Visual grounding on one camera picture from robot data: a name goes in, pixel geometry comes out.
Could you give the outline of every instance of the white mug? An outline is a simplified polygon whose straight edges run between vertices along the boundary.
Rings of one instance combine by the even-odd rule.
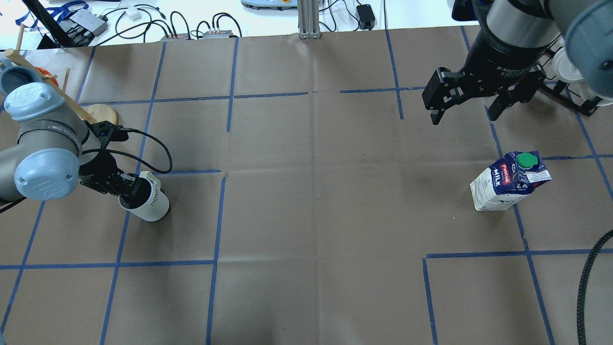
[[[168,201],[168,197],[166,197],[160,190],[162,185],[161,182],[154,177],[151,171],[141,171],[139,177],[147,180],[151,185],[151,193],[149,198],[144,204],[135,209],[127,209],[123,207],[120,201],[121,208],[126,211],[130,211],[147,222],[155,222],[156,220],[162,219],[162,217],[168,212],[170,202]]]

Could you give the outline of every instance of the milk carton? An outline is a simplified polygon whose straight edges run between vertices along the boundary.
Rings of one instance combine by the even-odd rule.
[[[509,152],[470,184],[477,211],[504,211],[551,180],[538,151]]]

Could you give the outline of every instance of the wooden stick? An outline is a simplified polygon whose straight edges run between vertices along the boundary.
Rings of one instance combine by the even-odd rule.
[[[9,48],[4,51],[4,56],[6,56],[10,61],[15,63],[16,65],[27,67],[34,71],[37,71],[40,77],[44,77],[44,75],[36,67],[34,67],[23,56],[19,55],[18,51],[15,51],[14,49]],[[66,104],[68,104],[68,106],[72,109],[72,111],[74,111],[82,120],[86,120],[89,123],[97,122],[96,119],[94,119],[89,113],[87,113],[85,109],[81,108],[81,106],[79,106],[77,102],[75,102],[72,98],[70,98],[65,92],[62,91],[62,89],[60,89],[57,85],[55,85],[51,80],[43,79],[43,82],[45,82],[48,85],[51,85],[51,87],[53,87],[55,92],[59,93],[60,96],[64,97],[64,99],[66,99]]]
[[[68,86],[68,76],[70,75],[70,68],[66,69],[66,75],[64,75],[64,85],[62,85],[62,91],[66,92],[66,87]]]
[[[26,26],[23,23],[21,23],[21,25],[19,26],[19,36],[17,36],[17,47],[15,48],[17,52],[21,50],[21,40],[23,40],[23,30],[25,28]]]

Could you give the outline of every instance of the power adapter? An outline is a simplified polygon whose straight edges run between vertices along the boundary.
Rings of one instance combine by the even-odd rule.
[[[128,6],[126,9],[126,14],[132,21],[137,21],[141,18],[139,10],[134,6]]]
[[[372,29],[375,27],[375,14],[369,4],[356,6],[356,17],[360,20],[360,29]]]

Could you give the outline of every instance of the green bottle cap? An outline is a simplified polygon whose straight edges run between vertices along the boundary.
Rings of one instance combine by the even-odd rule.
[[[530,169],[538,164],[538,157],[530,152],[524,152],[517,155],[517,164],[522,169]]]

